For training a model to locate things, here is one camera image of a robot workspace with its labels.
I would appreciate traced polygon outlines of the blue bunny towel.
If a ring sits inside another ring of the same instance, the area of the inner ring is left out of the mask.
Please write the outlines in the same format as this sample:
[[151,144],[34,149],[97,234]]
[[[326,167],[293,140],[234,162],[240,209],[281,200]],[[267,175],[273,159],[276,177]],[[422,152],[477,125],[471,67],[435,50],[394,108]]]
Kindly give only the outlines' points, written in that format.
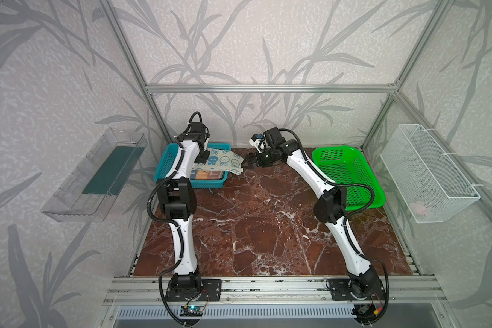
[[236,175],[243,173],[241,167],[244,158],[232,152],[232,150],[222,150],[218,148],[208,148],[210,156],[205,164],[194,163],[193,169],[204,171],[226,171]]

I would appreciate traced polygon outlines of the teal plastic basket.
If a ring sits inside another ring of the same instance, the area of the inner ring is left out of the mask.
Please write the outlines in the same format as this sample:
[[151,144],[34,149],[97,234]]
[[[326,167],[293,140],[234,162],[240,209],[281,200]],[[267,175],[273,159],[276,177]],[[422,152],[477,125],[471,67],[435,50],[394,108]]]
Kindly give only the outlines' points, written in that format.
[[[209,143],[209,148],[227,151],[232,150],[232,146],[229,145],[229,143]],[[165,148],[165,151],[162,154],[161,160],[159,161],[157,169],[154,173],[154,182],[158,182],[168,175],[168,172],[172,169],[177,152],[178,146],[175,143],[170,143]],[[196,180],[195,172],[193,171],[190,180],[194,189],[218,189],[223,187],[227,177],[228,172],[224,171],[222,172],[221,178],[217,180]]]

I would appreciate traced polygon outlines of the striped multicolour rabbit towel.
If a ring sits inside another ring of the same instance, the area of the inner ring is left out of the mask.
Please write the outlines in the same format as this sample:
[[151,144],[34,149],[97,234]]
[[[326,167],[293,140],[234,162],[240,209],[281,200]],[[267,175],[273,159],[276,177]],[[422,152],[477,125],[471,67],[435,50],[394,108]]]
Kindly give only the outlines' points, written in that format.
[[190,179],[197,181],[216,181],[222,180],[224,176],[224,171],[194,169],[191,171]]

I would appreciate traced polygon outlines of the green plastic basket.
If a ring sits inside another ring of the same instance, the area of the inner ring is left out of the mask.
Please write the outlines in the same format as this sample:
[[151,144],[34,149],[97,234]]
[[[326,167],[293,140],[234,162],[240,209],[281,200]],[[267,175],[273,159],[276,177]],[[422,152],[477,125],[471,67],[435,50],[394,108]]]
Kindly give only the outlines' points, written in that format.
[[316,166],[336,183],[360,183],[374,191],[374,202],[370,209],[385,204],[386,196],[370,165],[363,154],[351,146],[330,146],[317,148],[312,153]]

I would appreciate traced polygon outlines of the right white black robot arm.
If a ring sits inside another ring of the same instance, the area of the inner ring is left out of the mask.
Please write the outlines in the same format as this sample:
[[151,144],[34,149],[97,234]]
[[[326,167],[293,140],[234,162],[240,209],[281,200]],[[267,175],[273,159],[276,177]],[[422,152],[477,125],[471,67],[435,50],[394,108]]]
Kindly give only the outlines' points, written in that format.
[[[382,282],[359,246],[350,227],[349,219],[356,213],[366,210],[374,201],[374,191],[366,184],[341,184],[327,177],[306,154],[297,134],[287,128],[273,127],[255,134],[250,139],[255,153],[250,153],[241,166],[269,168],[277,163],[286,163],[294,169],[316,194],[314,216],[325,224],[332,233],[344,257],[350,278],[350,293],[355,299],[366,299],[382,288]],[[370,200],[363,208],[347,212],[347,189],[361,187],[369,191]]]

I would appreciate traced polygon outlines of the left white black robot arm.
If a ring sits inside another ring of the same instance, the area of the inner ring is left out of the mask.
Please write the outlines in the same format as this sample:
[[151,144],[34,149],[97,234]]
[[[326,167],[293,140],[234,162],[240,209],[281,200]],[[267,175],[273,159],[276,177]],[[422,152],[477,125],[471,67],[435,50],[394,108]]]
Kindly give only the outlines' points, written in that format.
[[175,142],[178,152],[167,176],[159,180],[147,201],[146,210],[151,220],[168,224],[172,230],[175,264],[172,269],[170,288],[198,294],[202,291],[202,278],[193,242],[193,220],[197,200],[190,176],[194,164],[205,164],[209,130],[202,121],[202,114],[194,112],[187,128]]

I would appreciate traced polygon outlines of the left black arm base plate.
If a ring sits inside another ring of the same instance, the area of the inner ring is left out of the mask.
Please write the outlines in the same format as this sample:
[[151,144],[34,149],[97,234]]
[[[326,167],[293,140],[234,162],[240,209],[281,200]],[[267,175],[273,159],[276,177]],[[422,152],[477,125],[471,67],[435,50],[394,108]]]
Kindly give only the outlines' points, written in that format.
[[220,279],[203,279],[200,291],[196,289],[177,289],[173,283],[169,283],[165,299],[167,301],[188,302],[188,301],[209,301],[218,302],[221,299],[222,280]]

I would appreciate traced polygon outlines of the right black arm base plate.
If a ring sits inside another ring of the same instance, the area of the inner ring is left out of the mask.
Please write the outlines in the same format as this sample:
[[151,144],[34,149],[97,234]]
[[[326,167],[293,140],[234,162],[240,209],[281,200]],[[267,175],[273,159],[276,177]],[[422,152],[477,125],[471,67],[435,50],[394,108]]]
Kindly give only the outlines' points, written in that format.
[[380,279],[374,286],[366,287],[366,290],[358,287],[349,278],[327,279],[326,287],[333,301],[385,301],[386,299],[386,289]]

